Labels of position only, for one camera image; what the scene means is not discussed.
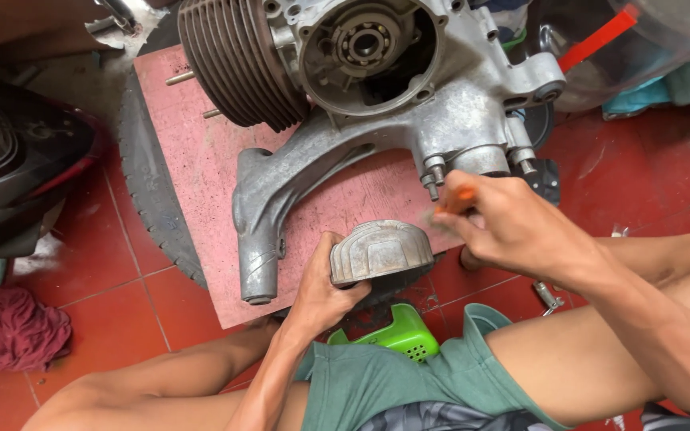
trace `orange tool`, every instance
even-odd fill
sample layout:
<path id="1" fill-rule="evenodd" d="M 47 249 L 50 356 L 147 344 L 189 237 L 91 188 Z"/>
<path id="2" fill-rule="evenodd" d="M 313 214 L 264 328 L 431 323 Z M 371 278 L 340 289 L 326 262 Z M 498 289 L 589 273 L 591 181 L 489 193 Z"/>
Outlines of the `orange tool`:
<path id="1" fill-rule="evenodd" d="M 449 214 L 464 214 L 473 207 L 475 195 L 478 190 L 474 186 L 459 186 L 446 190 L 446 204 L 436 206 L 436 214 L 447 212 Z"/>

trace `hand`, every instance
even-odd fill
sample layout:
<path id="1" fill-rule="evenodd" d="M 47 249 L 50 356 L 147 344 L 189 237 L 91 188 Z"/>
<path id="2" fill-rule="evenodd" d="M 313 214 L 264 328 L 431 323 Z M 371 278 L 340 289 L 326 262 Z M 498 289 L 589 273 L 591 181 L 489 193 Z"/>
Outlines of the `hand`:
<path id="1" fill-rule="evenodd" d="M 607 253 L 520 178 L 489 178 L 454 170 L 446 190 L 477 192 L 472 216 L 436 214 L 455 230 L 475 258 L 564 288 L 603 273 Z"/>
<path id="2" fill-rule="evenodd" d="M 329 255 L 332 247 L 343 239 L 343 236 L 331 231 L 321 235 L 316 250 L 305 264 L 300 289 L 287 317 L 290 324 L 306 331 L 311 338 L 337 324 L 372 290 L 369 280 L 360 281 L 348 290 L 340 290 L 332 285 Z"/>

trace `green shorts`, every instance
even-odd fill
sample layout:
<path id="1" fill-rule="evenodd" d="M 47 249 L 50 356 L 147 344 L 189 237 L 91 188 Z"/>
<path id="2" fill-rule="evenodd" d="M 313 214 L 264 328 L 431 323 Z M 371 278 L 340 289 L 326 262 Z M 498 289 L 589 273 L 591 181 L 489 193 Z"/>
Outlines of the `green shorts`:
<path id="1" fill-rule="evenodd" d="M 375 345 L 313 343 L 297 372 L 311 381 L 302 430 L 354 431 L 385 409 L 417 401 L 492 416 L 527 409 L 556 431 L 568 429 L 537 407 L 486 345 L 485 334 L 511 323 L 491 307 L 468 304 L 462 338 L 447 340 L 424 364 Z"/>

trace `green plastic cover with holes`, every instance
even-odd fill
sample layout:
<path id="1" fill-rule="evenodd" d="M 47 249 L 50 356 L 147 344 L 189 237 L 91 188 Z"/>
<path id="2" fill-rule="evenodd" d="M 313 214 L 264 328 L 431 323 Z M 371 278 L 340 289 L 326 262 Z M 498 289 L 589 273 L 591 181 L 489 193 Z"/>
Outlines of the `green plastic cover with holes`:
<path id="1" fill-rule="evenodd" d="M 438 341 L 430 333 L 425 322 L 409 304 L 390 306 L 393 322 L 385 328 L 375 330 L 357 340 L 349 340 L 341 328 L 327 339 L 327 344 L 377 344 L 405 354 L 415 362 L 438 353 Z"/>

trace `man's right hand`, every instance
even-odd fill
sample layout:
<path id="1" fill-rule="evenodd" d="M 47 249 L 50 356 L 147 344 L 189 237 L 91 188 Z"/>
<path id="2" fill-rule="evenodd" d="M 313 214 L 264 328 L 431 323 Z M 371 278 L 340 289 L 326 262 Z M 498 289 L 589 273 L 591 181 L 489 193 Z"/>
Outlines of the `man's right hand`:
<path id="1" fill-rule="evenodd" d="M 608 252 L 522 179 L 446 175 L 446 190 L 460 186 L 476 190 L 480 214 L 433 220 L 455 230 L 476 258 L 567 289 L 606 270 Z"/>

